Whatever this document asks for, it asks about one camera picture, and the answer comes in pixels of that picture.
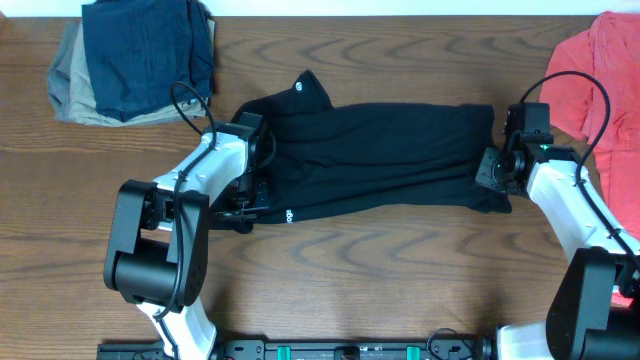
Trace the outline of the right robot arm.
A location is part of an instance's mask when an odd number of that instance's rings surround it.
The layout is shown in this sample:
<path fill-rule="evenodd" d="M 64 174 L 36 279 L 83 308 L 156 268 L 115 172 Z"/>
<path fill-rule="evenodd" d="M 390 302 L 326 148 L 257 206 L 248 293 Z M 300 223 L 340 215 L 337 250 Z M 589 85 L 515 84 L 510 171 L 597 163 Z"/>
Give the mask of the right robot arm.
<path fill-rule="evenodd" d="M 499 328 L 496 359 L 636 359 L 639 242 L 593 187 L 579 154 L 554 145 L 544 103 L 509 107 L 503 149 L 486 149 L 478 184 L 536 204 L 569 262 L 545 320 Z"/>

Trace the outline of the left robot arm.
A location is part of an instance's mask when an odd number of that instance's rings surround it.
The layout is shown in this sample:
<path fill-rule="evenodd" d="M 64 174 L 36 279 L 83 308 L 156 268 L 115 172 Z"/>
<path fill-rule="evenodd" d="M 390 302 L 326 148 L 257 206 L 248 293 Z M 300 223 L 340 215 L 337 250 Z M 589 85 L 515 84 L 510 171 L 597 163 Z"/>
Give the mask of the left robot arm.
<path fill-rule="evenodd" d="M 242 223 L 268 209 L 260 152 L 275 148 L 262 116 L 243 113 L 235 122 L 212 123 L 168 173 L 120 187 L 104 282 L 150 319 L 160 339 L 101 345 L 98 358 L 213 358 L 217 330 L 199 297 L 210 223 Z"/>

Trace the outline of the black t-shirt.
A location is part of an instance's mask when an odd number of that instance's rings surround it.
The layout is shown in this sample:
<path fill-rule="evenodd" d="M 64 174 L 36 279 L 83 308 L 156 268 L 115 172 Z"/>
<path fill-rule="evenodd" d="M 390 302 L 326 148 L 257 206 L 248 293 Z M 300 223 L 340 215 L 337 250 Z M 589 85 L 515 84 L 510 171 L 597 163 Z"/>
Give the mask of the black t-shirt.
<path fill-rule="evenodd" d="M 241 234 L 256 224 L 296 223 L 383 205 L 462 206 L 508 213 L 506 195 L 478 185 L 492 146 L 494 109 L 417 103 L 332 105 L 311 71 L 282 92 L 243 104 L 239 115 L 268 126 L 261 170 L 270 206 L 256 218 L 225 221 L 227 203 L 211 208 L 210 227 Z"/>

